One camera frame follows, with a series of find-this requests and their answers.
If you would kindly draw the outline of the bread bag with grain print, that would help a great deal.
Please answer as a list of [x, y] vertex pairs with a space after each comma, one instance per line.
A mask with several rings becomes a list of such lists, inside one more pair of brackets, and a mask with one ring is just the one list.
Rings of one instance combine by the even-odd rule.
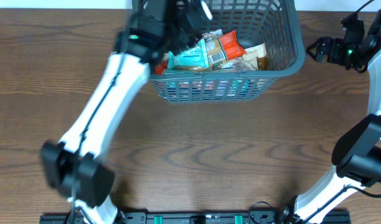
[[201, 38], [204, 39], [204, 40], [207, 40], [209, 38], [220, 37], [222, 35], [223, 35], [222, 30], [218, 29], [218, 30], [214, 30], [214, 31], [210, 31], [210, 32], [206, 32], [206, 33], [202, 34]]

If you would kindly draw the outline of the teal white wipes pouch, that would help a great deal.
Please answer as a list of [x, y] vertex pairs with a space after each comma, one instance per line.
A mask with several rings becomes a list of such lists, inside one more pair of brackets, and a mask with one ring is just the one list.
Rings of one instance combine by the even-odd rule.
[[179, 67], [209, 67], [208, 53], [204, 39], [201, 39], [193, 48], [184, 50], [176, 55], [169, 51], [168, 55], [168, 69], [178, 69]]

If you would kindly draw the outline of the red orange cracker pack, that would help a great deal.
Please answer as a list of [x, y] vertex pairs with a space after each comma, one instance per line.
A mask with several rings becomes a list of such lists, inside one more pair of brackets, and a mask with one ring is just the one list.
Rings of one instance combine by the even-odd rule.
[[166, 59], [163, 59], [163, 61], [155, 67], [155, 74], [162, 75], [166, 70], [188, 70], [193, 72], [203, 72], [210, 69], [217, 69], [224, 63], [246, 54], [246, 50], [238, 43], [236, 31], [234, 30], [220, 37], [209, 38], [205, 40], [205, 43], [208, 53], [208, 68], [179, 67], [178, 69], [168, 69], [168, 55]]

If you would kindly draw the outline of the clear brown pastry bag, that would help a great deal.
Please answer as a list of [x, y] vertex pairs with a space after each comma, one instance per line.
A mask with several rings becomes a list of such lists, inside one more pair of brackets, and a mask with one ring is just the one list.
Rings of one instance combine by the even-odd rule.
[[235, 69], [242, 72], [249, 70], [270, 70], [265, 44], [246, 49], [246, 54], [226, 62], [221, 69]]

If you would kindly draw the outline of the Kleenex tissue multipack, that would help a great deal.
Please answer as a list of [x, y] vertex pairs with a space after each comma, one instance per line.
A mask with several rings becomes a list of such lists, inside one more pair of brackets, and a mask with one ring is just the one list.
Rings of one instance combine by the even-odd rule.
[[247, 79], [187, 82], [155, 82], [157, 93], [170, 102], [196, 102], [253, 99], [265, 89], [266, 82]]

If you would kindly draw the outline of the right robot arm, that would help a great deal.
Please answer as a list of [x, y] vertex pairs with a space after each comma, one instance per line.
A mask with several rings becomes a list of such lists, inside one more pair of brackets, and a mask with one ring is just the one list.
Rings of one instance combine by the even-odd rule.
[[307, 192], [284, 208], [277, 223], [322, 223], [348, 196], [381, 183], [381, 10], [368, 31], [353, 12], [341, 20], [343, 39], [322, 37], [306, 52], [317, 62], [324, 58], [359, 73], [368, 72], [369, 103], [366, 117], [344, 134], [331, 156], [332, 166]]

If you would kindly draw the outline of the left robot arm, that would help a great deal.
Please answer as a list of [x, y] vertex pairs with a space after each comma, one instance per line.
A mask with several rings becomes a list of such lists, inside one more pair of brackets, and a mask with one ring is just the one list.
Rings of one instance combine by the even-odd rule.
[[40, 150], [48, 185], [71, 204], [66, 223], [77, 213], [85, 223], [123, 221], [110, 197], [114, 172], [104, 165], [116, 129], [163, 55], [189, 47], [197, 28], [212, 18], [204, 1], [132, 3], [84, 110], [59, 142], [47, 141]]

